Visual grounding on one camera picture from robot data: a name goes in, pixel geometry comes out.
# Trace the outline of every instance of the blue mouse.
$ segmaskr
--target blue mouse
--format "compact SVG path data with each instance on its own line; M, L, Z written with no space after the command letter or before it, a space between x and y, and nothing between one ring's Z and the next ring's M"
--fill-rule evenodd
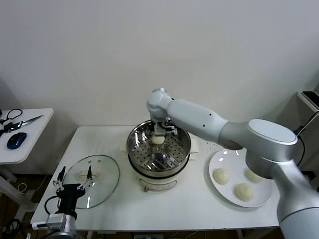
M6 144L6 146L9 149L16 149L19 148L20 145L23 143L23 141L26 138L26 133L20 132L20 133L16 133L14 135L12 135L10 137L10 139L8 140L8 143Z

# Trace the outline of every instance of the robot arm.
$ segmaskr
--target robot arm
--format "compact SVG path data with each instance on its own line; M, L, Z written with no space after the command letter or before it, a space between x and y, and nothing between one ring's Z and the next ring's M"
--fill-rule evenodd
M163 88L153 91L147 107L155 135L166 135L164 123L169 117L178 127L207 141L231 150L247 148L247 166L274 179L279 188L277 214L285 237L318 238L314 222L319 220L319 197L293 162L298 142L293 132L262 119L229 122L212 110L171 98Z

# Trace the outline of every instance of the metal pot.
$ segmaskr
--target metal pot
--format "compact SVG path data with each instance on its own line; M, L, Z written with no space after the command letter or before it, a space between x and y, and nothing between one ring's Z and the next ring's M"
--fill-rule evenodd
M165 123L172 126L172 121ZM177 135L168 133L163 144L153 144L154 124L148 120L136 126L127 140L129 161L143 176L164 179L176 175L187 164L190 153L189 134L177 128Z

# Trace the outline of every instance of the glass pot lid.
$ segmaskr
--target glass pot lid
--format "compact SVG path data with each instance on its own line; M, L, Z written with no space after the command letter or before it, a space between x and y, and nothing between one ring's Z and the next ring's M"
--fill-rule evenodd
M76 208L88 209L106 201L116 189L120 169L114 159L106 155L93 155L75 163L63 179L63 184L84 183L91 166L93 185L78 199Z

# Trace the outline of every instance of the small white table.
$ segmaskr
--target small white table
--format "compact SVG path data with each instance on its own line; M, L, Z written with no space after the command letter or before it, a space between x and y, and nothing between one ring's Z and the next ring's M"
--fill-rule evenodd
M214 189L207 177L207 163L221 150L217 144L198 140L199 153L192 154L178 177L175 187L147 193L139 184L121 151L133 126L85 126L75 132L52 180L66 166L66 171L80 159L96 154L108 155L120 168L120 180L113 195L91 209L77 209L76 228L80 231L189 231L277 227L279 192L274 184L270 200L255 209L228 203ZM55 195L52 180L48 185L31 223L47 219L44 202ZM48 203L57 210L57 201Z
M8 112L9 111L3 111L1 119L5 119ZM23 195L10 184L10 181L16 181L16 177L14 177L14 175L12 175L11 172L9 172L3 165L18 164L26 160L44 128L51 119L53 109L23 110L23 114L13 120L13 123L17 123L40 115L43 116L33 123L10 133L3 133L0 137L0 165L2 165L0 167L0 174L9 179L9 181L7 181L0 177L0 191L20 205L15 217L19 220L22 220L25 212L34 212L36 204L30 200L32 197L31 193L28 192L27 195ZM26 139L19 148L14 150L8 149L6 144L9 138L18 132L27 133Z

